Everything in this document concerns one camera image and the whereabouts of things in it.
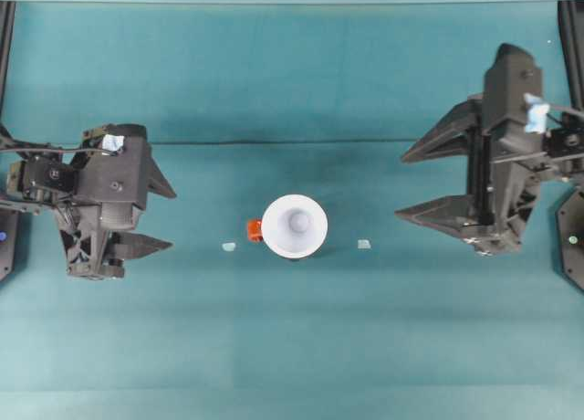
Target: cable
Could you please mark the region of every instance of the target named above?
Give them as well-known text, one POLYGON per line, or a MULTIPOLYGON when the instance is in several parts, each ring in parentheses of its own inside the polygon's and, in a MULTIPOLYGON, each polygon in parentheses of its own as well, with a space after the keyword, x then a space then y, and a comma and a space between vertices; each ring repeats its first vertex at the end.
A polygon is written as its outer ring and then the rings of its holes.
POLYGON ((548 117, 548 118, 549 118, 551 121, 554 121, 555 123, 557 123, 557 124, 558 124, 558 126, 561 126, 561 127, 563 127, 563 126, 564 126, 564 124, 562 123, 562 121, 561 121, 560 119, 557 119, 557 118, 555 118, 555 117, 554 117, 554 116, 552 116, 551 114, 549 114, 549 113, 548 113, 548 114, 547 114, 547 117, 548 117))
POLYGON ((0 149, 0 152, 46 152, 46 153, 78 153, 78 152, 101 152, 105 153, 106 155, 115 156, 118 155, 117 152, 108 151, 106 149, 100 148, 72 148, 72 149, 64 149, 64 148, 27 148, 27 147, 9 147, 0 149))
POLYGON ((567 114, 571 114, 572 116, 576 116, 579 119, 584 120, 584 111, 579 111, 579 110, 575 110, 571 107, 565 107, 563 105, 554 105, 554 104, 549 104, 549 107, 552 110, 556 110, 556 111, 561 111, 561 112, 566 112, 567 114))

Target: screw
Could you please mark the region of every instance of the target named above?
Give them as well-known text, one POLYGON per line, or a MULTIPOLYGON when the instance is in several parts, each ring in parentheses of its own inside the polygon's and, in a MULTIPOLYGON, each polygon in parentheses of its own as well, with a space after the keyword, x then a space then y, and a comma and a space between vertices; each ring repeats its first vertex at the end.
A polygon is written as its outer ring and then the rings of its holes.
POLYGON ((48 177, 51 180, 58 180, 61 177, 61 172, 58 169, 52 167, 51 169, 48 170, 48 177))
POLYGON ((119 181, 112 181, 111 184, 109 185, 109 188, 111 190, 115 190, 116 192, 121 192, 124 186, 119 181))

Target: orange object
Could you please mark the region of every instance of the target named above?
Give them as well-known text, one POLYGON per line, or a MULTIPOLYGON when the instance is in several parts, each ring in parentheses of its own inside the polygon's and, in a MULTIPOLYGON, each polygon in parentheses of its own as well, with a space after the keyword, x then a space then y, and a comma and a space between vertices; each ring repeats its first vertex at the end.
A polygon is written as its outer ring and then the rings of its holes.
POLYGON ((261 242, 264 240, 261 219, 250 219, 247 221, 247 238, 252 242, 261 242))

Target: small plastic piece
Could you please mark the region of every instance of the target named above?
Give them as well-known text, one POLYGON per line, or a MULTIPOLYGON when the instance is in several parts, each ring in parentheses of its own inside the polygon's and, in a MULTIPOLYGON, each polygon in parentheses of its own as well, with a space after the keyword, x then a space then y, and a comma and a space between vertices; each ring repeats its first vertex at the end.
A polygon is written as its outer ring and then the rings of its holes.
POLYGON ((256 243, 264 240, 261 219, 250 219, 247 221, 247 238, 256 243))
POLYGON ((233 253, 237 248, 237 244, 235 242, 225 242, 224 244, 221 245, 221 248, 226 253, 233 253))
POLYGON ((546 121, 550 110, 549 104, 540 97, 529 93, 526 93, 524 98, 528 106, 526 132, 543 134, 547 129, 546 121))
POLYGON ((106 134, 101 141, 101 148, 106 151, 117 152, 124 146, 123 135, 106 134))
POLYGON ((369 239, 359 239, 357 241, 357 249, 371 249, 371 242, 369 239))

